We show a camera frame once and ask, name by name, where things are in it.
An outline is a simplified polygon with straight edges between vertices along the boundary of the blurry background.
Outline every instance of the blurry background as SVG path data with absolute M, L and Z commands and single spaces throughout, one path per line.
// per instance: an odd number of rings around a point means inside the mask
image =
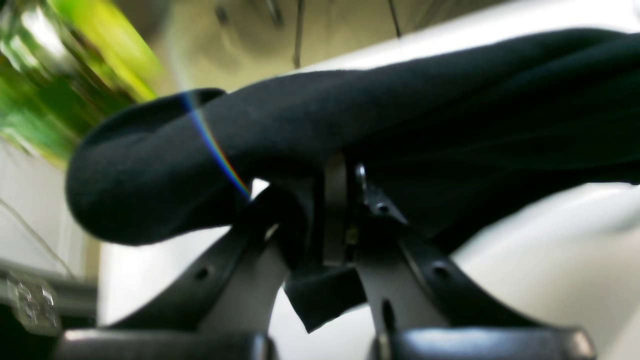
M 97 315 L 100 323 L 144 305 L 226 231 L 140 248 L 101 245 L 84 233 L 65 204 L 64 169 L 78 141 L 104 117 L 188 88 L 233 91 L 295 71 L 368 69 L 537 31 L 640 31 L 633 0 L 0 0 L 2 5 L 0 304 L 10 304 L 3 277 L 21 269 L 55 284 L 65 311 Z M 637 194 L 625 184 L 559 194 L 478 234 L 455 260 L 521 311 L 586 326 L 602 359 L 638 358 Z M 364 358 L 373 336 L 367 307 L 308 335 L 283 293 L 270 331 L 284 360 Z

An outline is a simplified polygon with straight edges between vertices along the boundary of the clear plastic object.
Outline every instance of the clear plastic object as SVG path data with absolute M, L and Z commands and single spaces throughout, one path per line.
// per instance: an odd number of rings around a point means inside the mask
M 13 313 L 28 332 L 57 336 L 62 331 L 56 294 L 46 281 L 34 275 L 12 272 L 7 283 Z

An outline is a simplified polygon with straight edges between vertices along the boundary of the screw hole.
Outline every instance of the screw hole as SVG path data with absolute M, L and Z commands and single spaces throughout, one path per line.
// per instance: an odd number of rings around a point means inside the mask
M 204 279 L 207 278 L 207 276 L 209 276 L 209 273 L 213 272 L 213 269 L 208 266 L 206 268 L 201 268 L 200 271 L 198 271 L 195 275 L 195 279 L 197 281 L 202 281 Z
M 378 210 L 380 210 L 381 213 L 386 214 L 389 212 L 389 207 L 381 202 L 378 204 Z
M 433 273 L 436 274 L 436 276 L 442 277 L 445 279 L 449 277 L 449 271 L 444 264 L 433 265 Z

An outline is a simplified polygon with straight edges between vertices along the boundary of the cable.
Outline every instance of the cable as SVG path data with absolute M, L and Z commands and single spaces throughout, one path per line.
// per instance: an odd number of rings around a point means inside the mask
M 421 29 L 433 25 L 434 20 L 438 18 L 440 11 L 442 11 L 444 4 L 444 0 L 432 0 L 424 16 L 420 19 L 420 21 L 418 21 L 418 28 Z
M 49 244 L 40 236 L 30 225 L 26 222 L 26 220 L 20 215 L 20 213 L 14 209 L 11 205 L 7 204 L 3 199 L 0 199 L 0 205 L 7 209 L 13 217 L 18 220 L 20 225 L 45 249 L 50 256 L 52 256 L 67 272 L 67 275 L 73 280 L 76 280 L 76 276 L 73 274 L 69 266 L 56 254 L 55 251 L 49 246 Z
M 298 18 L 296 20 L 296 44 L 293 52 L 293 66 L 300 69 L 300 57 L 302 52 L 302 29 L 305 18 L 305 0 L 298 0 Z

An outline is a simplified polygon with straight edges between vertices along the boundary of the black fabric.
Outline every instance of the black fabric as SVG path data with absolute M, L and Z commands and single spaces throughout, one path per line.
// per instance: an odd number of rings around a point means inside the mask
M 344 149 L 412 226 L 453 251 L 551 193 L 640 180 L 639 36 L 557 31 L 367 71 L 162 98 L 87 137 L 68 170 L 68 202 L 86 230 L 118 243 L 233 222 L 237 191 L 193 124 L 185 99 L 196 97 L 245 179 L 303 179 L 296 191 L 313 202 L 309 179 Z M 312 330 L 364 295 L 353 272 L 328 272 L 317 250 L 309 256 L 314 265 L 286 289 Z

